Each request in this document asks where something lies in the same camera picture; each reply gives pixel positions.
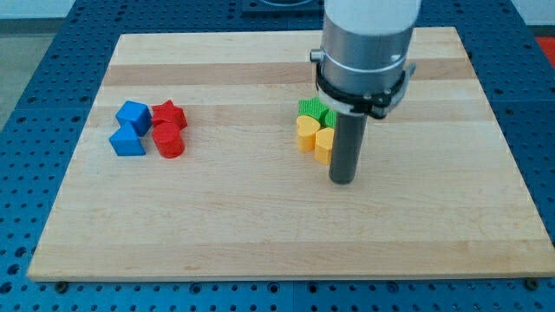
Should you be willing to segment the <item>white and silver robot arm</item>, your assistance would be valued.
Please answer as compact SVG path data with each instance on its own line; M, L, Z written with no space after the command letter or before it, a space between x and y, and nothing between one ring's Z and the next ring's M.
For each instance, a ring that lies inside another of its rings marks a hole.
M421 0L326 0L322 42L310 52L322 103L351 117L386 117L415 71L406 65Z

